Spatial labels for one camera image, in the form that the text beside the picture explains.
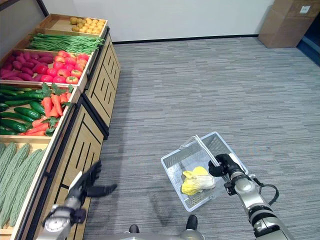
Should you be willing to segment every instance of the produce shelf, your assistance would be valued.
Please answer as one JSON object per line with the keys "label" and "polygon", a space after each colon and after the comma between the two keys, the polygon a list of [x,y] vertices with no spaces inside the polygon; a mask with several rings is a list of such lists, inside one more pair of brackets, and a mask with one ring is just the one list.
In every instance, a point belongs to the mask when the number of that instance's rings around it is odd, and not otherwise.
{"label": "produce shelf", "polygon": [[[34,86],[32,83],[24,84],[7,84],[14,87],[23,87],[23,88],[41,88],[41,86]],[[51,171],[51,167],[58,153],[58,149],[61,145],[62,138],[65,135],[66,129],[70,123],[71,117],[75,110],[75,104],[78,102],[80,97],[80,91],[75,87],[72,91],[69,102],[70,106],[66,106],[63,115],[60,118],[58,125],[52,135],[49,136],[23,136],[23,135],[1,135],[0,142],[16,143],[16,147],[20,148],[26,143],[29,143],[31,146],[31,151],[33,152],[36,149],[45,149],[44,156],[39,164],[39,167],[34,175],[32,184],[27,192],[27,195],[24,199],[20,214],[16,221],[14,227],[8,227],[6,225],[3,229],[0,229],[0,239],[25,239],[25,235],[28,233],[30,223],[29,219],[32,219],[32,216],[35,214],[36,206],[39,201],[39,196],[41,195],[45,182],[48,178],[46,173]]]}

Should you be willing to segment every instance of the striped carpet floor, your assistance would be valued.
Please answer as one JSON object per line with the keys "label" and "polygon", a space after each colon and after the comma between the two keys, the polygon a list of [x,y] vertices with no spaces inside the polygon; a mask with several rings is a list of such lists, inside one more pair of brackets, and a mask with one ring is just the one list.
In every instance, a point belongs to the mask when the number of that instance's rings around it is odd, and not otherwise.
{"label": "striped carpet floor", "polygon": [[[217,131],[250,173],[275,184],[272,206],[297,240],[320,239],[320,68],[296,48],[256,38],[116,45],[121,75],[84,239],[128,231],[177,234],[188,213],[160,159]],[[265,191],[270,200],[273,192]],[[255,239],[237,196],[192,212],[207,240]]]}

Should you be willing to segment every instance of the black baseboard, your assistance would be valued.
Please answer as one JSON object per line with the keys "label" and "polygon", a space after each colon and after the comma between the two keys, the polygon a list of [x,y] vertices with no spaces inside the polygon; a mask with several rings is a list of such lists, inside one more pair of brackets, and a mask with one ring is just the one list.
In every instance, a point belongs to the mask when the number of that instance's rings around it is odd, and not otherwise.
{"label": "black baseboard", "polygon": [[194,37],[180,37],[180,38],[134,40],[134,41],[113,41],[112,43],[113,44],[139,44],[139,43],[189,41],[189,40],[202,40],[202,39],[230,39],[230,38],[252,38],[252,37],[258,37],[258,34],[222,35],[222,36],[194,36]]}

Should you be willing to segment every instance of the wooden crate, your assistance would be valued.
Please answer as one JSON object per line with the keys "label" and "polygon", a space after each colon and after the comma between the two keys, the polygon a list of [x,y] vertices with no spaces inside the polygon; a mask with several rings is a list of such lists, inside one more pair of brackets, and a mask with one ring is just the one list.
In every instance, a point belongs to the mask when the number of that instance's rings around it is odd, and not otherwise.
{"label": "wooden crate", "polygon": [[[53,179],[49,195],[41,213],[41,220],[50,212],[53,204],[62,205],[68,194],[68,188],[76,175],[88,170],[100,158],[104,136],[83,105],[80,106],[76,120],[70,129],[68,141],[60,159],[58,170]],[[87,197],[84,209],[89,209],[90,198]],[[82,240],[85,224],[75,224],[68,240]],[[37,238],[42,227],[38,225],[34,238]]]}
{"label": "wooden crate", "polygon": [[[24,88],[40,88],[40,86],[35,87],[33,84],[31,83],[24,83],[24,84],[9,84],[11,86],[15,86],[15,87],[24,87]],[[69,99],[69,102],[71,103],[76,103],[78,101],[80,97],[80,91],[75,88],[72,92],[72,95]],[[25,197],[25,200],[23,202],[19,217],[16,221],[16,224],[14,227],[8,227],[5,226],[3,229],[0,229],[0,239],[10,239],[10,240],[15,240],[17,239],[17,233],[19,228],[21,227],[21,225],[23,224],[23,218],[26,214],[27,208],[29,206],[32,207],[31,210],[31,214],[29,216],[29,218],[32,218],[33,214],[36,211],[36,206],[37,206],[37,202],[31,202],[31,197],[32,194],[35,191],[35,186],[36,183],[38,182],[38,180],[40,179],[41,176],[41,172],[43,172],[44,170],[46,172],[50,172],[50,169],[52,167],[53,161],[57,155],[58,152],[58,148],[61,144],[61,140],[59,138],[59,132],[61,133],[61,136],[64,135],[65,131],[66,131],[66,126],[68,126],[70,119],[71,119],[71,107],[66,106],[64,111],[63,111],[63,116],[60,118],[58,125],[56,127],[56,130],[53,133],[52,137],[49,136],[20,136],[20,135],[1,135],[0,137],[0,142],[3,142],[5,144],[8,143],[16,143],[17,147],[20,148],[22,145],[29,143],[31,145],[31,149],[32,151],[36,150],[36,149],[45,149],[45,154],[39,164],[39,167],[34,175],[31,187],[28,190],[28,193]],[[38,194],[40,195],[43,188],[44,188],[44,184],[45,184],[45,178],[42,180],[41,184],[40,184],[40,188],[38,191]],[[28,232],[28,228],[29,225],[27,224],[25,229],[24,229],[24,235],[27,234]]]}
{"label": "wooden crate", "polygon": [[114,107],[120,63],[108,34],[85,95],[103,122],[109,126]]}
{"label": "wooden crate", "polygon": [[[17,46],[23,46],[24,42],[28,42],[28,40],[24,38],[23,40],[21,40]],[[51,53],[53,54],[53,56],[56,56],[58,54],[57,51],[40,51],[40,50],[32,50],[32,49],[23,49],[22,48],[14,48],[12,49],[11,51],[9,51],[1,60],[0,60],[0,66],[6,61],[6,59],[12,54],[13,51],[21,51],[21,52],[30,52],[30,53]],[[86,66],[82,72],[82,75],[79,79],[79,82],[77,84],[72,84],[74,87],[78,87],[78,89],[81,91],[81,93],[84,91],[85,89],[85,86],[86,86],[86,83],[87,83],[87,75],[86,75],[86,72],[87,72],[87,69],[88,69],[88,66],[89,66],[89,63],[90,61],[92,60],[92,55],[89,55],[89,59],[86,63]],[[53,63],[51,64],[48,64],[48,68],[52,68],[53,67]],[[31,84],[33,86],[40,86],[42,85],[42,82],[37,82],[37,81],[18,81],[18,80],[10,80],[10,79],[7,79],[7,80],[3,80],[3,79],[0,79],[0,84],[15,84],[15,85],[25,85],[25,83],[27,83],[27,85]],[[65,86],[65,87],[68,87],[69,84],[68,83],[59,83],[60,86]]]}
{"label": "wooden crate", "polygon": [[104,24],[100,34],[72,31],[71,28],[74,27],[74,25],[72,25],[70,23],[70,18],[72,18],[72,17],[81,18],[81,19],[89,18],[86,16],[82,17],[82,16],[68,16],[68,15],[60,15],[60,14],[50,14],[38,26],[36,26],[36,28],[43,29],[44,34],[101,37],[102,33],[104,32],[105,28],[108,25],[108,21],[105,19],[90,17],[90,19],[105,20],[105,24]]}

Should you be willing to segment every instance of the white wall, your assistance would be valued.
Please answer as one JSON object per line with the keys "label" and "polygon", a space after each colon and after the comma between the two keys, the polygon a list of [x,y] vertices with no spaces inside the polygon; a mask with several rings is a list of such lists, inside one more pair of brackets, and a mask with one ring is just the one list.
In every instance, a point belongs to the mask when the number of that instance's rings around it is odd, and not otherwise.
{"label": "white wall", "polygon": [[258,34],[274,0],[44,0],[50,13],[109,20],[113,41]]}
{"label": "white wall", "polygon": [[44,18],[36,0],[20,0],[0,11],[0,59]]}

